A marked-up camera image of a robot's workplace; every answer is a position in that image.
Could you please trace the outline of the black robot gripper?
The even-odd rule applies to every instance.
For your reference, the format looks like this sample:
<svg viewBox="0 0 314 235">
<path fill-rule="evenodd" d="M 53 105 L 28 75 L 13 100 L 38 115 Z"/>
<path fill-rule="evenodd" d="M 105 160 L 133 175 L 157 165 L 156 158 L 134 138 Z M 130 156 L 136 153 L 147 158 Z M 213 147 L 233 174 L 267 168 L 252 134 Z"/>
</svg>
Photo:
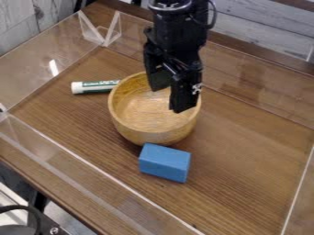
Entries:
<svg viewBox="0 0 314 235">
<path fill-rule="evenodd" d="M 169 110 L 197 105 L 201 92 L 200 48 L 208 31 L 207 7 L 151 7 L 153 26 L 142 31 L 142 63 L 151 90 L 171 86 Z"/>
</svg>

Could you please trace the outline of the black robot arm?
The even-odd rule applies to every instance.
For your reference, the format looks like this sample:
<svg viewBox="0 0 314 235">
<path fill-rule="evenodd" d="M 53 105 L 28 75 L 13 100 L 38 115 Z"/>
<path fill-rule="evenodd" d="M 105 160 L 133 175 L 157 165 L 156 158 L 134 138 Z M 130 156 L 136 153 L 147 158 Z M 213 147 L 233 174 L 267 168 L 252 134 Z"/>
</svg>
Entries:
<svg viewBox="0 0 314 235">
<path fill-rule="evenodd" d="M 153 26 L 142 31 L 142 63 L 151 90 L 171 88 L 169 110 L 197 105 L 201 92 L 200 49 L 216 23 L 213 0 L 149 0 Z"/>
</svg>

